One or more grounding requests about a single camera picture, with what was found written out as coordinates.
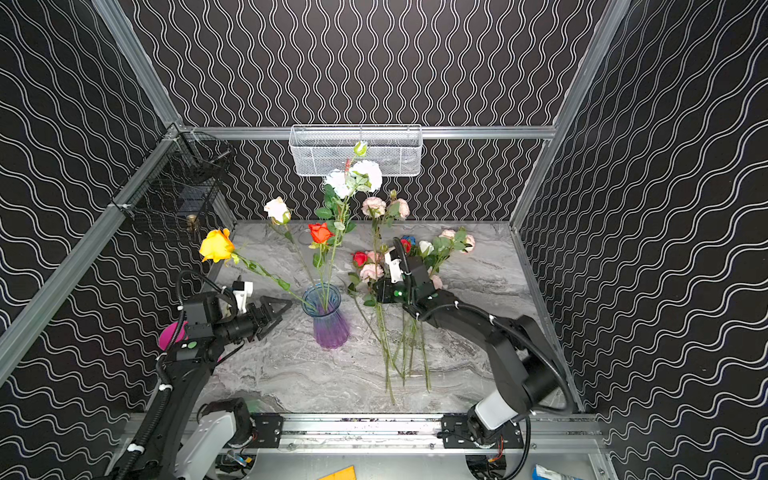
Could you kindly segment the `white light-blue flower stem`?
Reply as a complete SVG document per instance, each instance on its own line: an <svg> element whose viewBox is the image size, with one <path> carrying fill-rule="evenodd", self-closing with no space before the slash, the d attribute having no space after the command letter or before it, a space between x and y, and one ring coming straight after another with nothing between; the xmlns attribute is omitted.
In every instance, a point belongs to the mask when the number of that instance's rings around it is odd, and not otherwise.
<svg viewBox="0 0 768 480"><path fill-rule="evenodd" d="M380 167L367 158L368 148L367 142L358 141L353 147L353 156L346 161L345 166L332 170L324 177L324 203L315 214L318 223L326 223L335 235L332 276L337 250L345 235L354 228L352 200L358 193L375 193L382 184Z"/></svg>

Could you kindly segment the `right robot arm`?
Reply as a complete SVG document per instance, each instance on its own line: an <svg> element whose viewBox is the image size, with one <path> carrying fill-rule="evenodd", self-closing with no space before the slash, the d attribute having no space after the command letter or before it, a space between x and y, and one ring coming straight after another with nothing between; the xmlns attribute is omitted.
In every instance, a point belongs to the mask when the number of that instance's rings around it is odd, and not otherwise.
<svg viewBox="0 0 768 480"><path fill-rule="evenodd" d="M487 397L472 406L461 434L478 446L490 446L507 423L517 423L534 412L568 416L577 410L564 368L537 322L495 315L460 300L431 280L426 263L403 238L394 238L384 254L387 273L375 283L375 296L385 304L399 304L421 325L457 334L486 353L495 384Z"/></svg>

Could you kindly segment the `cream rose stem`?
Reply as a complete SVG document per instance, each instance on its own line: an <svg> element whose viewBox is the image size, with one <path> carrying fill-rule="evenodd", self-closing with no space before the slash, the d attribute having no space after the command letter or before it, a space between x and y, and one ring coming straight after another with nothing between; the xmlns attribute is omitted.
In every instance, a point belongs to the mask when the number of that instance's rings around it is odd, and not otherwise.
<svg viewBox="0 0 768 480"><path fill-rule="evenodd" d="M305 261L303 255L301 254L298 242L295 240L291 228L290 228L290 221L292 218L292 213L285 201L282 197L278 196L272 200L269 200L263 207L265 213L267 214L267 218L271 222L271 228L277 232L279 235L286 238L294 252L298 255L299 261L305 271L305 273L308 276L308 279L310 280L310 285L315 285L315 278L313 274L311 273L309 266L307 262ZM273 275L272 273L267 273L267 270L264 270L264 274L270 278L274 283L276 283L284 292L290 294L294 299L300 300L303 307L306 307L311 313L318 314L319 309L318 307L311 303L308 300L305 300L303 297L300 297L298 294L296 294L289 282L282 279L279 276Z"/></svg>

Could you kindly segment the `pink rose spray stem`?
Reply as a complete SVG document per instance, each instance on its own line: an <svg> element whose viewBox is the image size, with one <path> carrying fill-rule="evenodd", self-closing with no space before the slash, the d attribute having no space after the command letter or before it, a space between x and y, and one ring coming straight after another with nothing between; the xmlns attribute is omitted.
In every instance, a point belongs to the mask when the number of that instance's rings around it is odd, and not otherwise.
<svg viewBox="0 0 768 480"><path fill-rule="evenodd" d="M369 197L363 202L363 213L371 220L373 248L367 253L368 260L361 267L361 278L374 281L384 276L384 256L388 247L384 244L381 230L395 221L406 220L411 209L408 202L397 197L396 191L390 192L388 201L378 197Z"/></svg>

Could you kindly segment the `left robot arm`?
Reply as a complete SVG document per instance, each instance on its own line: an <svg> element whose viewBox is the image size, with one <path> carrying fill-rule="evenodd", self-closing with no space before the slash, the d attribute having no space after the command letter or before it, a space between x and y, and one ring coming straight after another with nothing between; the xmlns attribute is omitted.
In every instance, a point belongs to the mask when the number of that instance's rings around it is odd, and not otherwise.
<svg viewBox="0 0 768 480"><path fill-rule="evenodd" d="M106 479L204 479L226 445L239 447L253 438L253 424L242 400L208 409L187 439L185 428L195 404L227 346L262 340L282 321L293 302L262 296L243 313L222 313L234 296L214 291L196 294L181 306L187 339L173 341L158 358L157 393L148 412Z"/></svg>

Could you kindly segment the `purple blue glass vase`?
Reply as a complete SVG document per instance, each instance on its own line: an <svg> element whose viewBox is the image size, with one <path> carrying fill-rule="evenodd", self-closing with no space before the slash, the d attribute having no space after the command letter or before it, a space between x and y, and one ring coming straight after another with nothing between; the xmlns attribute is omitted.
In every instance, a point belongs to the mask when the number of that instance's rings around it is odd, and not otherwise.
<svg viewBox="0 0 768 480"><path fill-rule="evenodd" d="M302 309L313 322L313 336L324 349L337 349L350 335L350 327L341 310L340 290L331 284L310 287L302 297Z"/></svg>

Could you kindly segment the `yellow rose stem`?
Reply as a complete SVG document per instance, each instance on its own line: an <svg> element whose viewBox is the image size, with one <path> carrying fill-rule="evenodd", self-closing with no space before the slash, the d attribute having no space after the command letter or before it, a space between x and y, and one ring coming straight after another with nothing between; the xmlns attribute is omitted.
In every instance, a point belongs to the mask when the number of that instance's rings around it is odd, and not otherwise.
<svg viewBox="0 0 768 480"><path fill-rule="evenodd" d="M303 297L296 294L291 284L281 277L269 272L262 264L248 259L241 255L235 248L228 229L215 229L210 231L202 240L199 253L204 261L211 260L214 263L232 260L235 264L242 264L250 272L270 279L277 284L284 292L298 300L303 307L306 307L311 313L316 313L317 308L311 305Z"/></svg>

